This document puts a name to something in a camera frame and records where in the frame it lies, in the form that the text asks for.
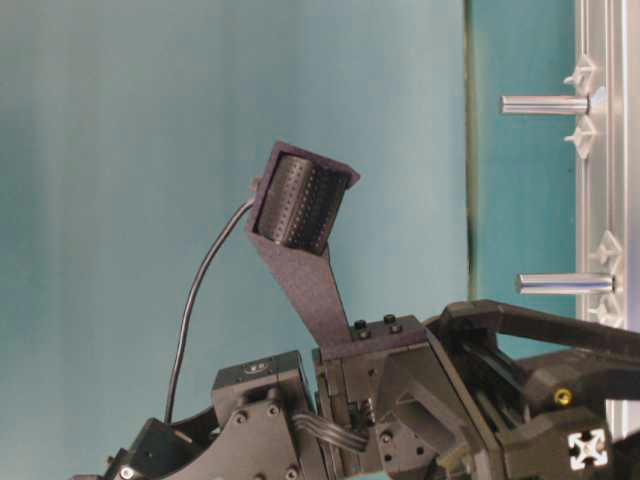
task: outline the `metal rod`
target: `metal rod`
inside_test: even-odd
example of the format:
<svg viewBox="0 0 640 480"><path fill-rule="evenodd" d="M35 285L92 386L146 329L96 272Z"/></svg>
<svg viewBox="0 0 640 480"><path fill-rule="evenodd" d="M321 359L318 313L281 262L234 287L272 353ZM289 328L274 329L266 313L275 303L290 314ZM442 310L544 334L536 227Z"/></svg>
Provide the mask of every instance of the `metal rod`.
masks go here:
<svg viewBox="0 0 640 480"><path fill-rule="evenodd" d="M503 96L500 113L530 115L581 115L589 111L587 97L571 96Z"/></svg>
<svg viewBox="0 0 640 480"><path fill-rule="evenodd" d="M587 295L610 293L614 278L607 273L521 273L516 291L525 295Z"/></svg>

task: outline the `screw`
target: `screw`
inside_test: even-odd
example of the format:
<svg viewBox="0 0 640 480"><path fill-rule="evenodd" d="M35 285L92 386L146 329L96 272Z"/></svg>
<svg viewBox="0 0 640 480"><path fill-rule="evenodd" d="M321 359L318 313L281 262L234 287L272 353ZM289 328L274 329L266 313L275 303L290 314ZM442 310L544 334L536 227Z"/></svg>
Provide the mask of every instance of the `screw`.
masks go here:
<svg viewBox="0 0 640 480"><path fill-rule="evenodd" d="M568 388L559 388L553 396L554 402L560 407L568 407L573 400L573 394Z"/></svg>
<svg viewBox="0 0 640 480"><path fill-rule="evenodd" d="M135 472L133 471L133 468L131 468L131 467L122 467L122 468L120 469L120 476L121 476L122 478L124 478L124 480L130 480L130 479L132 479L132 478L133 478L134 473L135 473Z"/></svg>
<svg viewBox="0 0 640 480"><path fill-rule="evenodd" d="M296 480L296 478L298 478L298 469L295 465L287 468L287 471L284 474L284 478L286 478L287 480Z"/></svg>
<svg viewBox="0 0 640 480"><path fill-rule="evenodd" d="M380 441L384 444L391 443L391 440L393 440L393 435L391 435L391 432L385 431L382 432L382 435L380 435Z"/></svg>
<svg viewBox="0 0 640 480"><path fill-rule="evenodd" d="M237 412L234 416L233 416L233 422L236 425L242 425L243 423L245 423L247 421L247 413L243 410L240 410L239 412Z"/></svg>
<svg viewBox="0 0 640 480"><path fill-rule="evenodd" d="M267 408L267 415L269 415L270 417L277 417L279 413L280 413L280 407L275 403L272 403Z"/></svg>

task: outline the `teal wall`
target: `teal wall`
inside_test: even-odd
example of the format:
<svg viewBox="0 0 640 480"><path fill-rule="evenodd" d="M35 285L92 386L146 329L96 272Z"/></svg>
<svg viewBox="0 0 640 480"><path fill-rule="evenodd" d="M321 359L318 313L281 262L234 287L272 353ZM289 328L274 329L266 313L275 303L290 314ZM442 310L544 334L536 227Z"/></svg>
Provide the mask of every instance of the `teal wall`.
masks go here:
<svg viewBox="0 0 640 480"><path fill-rule="evenodd" d="M467 296L462 1L5 0L0 65L2 478L102 472L162 414L192 275L277 138L363 174L332 238L352 320ZM308 362L240 232L200 295L177 417L225 365Z"/></svg>
<svg viewBox="0 0 640 480"><path fill-rule="evenodd" d="M502 116L500 95L572 95L572 0L468 0L471 295L574 315L573 297L515 293L517 273L575 272L570 117ZM549 348L503 338L517 356Z"/></svg>

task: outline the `perforated black cylinder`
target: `perforated black cylinder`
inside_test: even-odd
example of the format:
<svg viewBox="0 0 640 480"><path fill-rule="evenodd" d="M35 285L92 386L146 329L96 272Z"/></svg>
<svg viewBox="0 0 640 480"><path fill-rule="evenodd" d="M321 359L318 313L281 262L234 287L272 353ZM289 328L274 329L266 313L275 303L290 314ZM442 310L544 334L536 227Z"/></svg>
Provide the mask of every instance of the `perforated black cylinder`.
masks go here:
<svg viewBox="0 0 640 480"><path fill-rule="evenodd" d="M306 158L278 160L258 219L258 233L273 242L322 254L349 176Z"/></svg>

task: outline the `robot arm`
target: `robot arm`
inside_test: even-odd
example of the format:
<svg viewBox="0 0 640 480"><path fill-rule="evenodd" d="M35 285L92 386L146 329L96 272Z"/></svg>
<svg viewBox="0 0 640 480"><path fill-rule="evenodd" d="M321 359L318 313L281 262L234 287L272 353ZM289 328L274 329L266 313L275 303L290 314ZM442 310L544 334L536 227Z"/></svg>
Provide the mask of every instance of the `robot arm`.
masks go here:
<svg viewBox="0 0 640 480"><path fill-rule="evenodd" d="M297 352L225 368L212 407L147 421L104 476L74 478L640 479L640 433L614 442L604 407L640 399L639 334L488 300L349 326L327 238L357 179L278 142L246 227L318 343L315 402ZM497 333L572 348L516 361Z"/></svg>

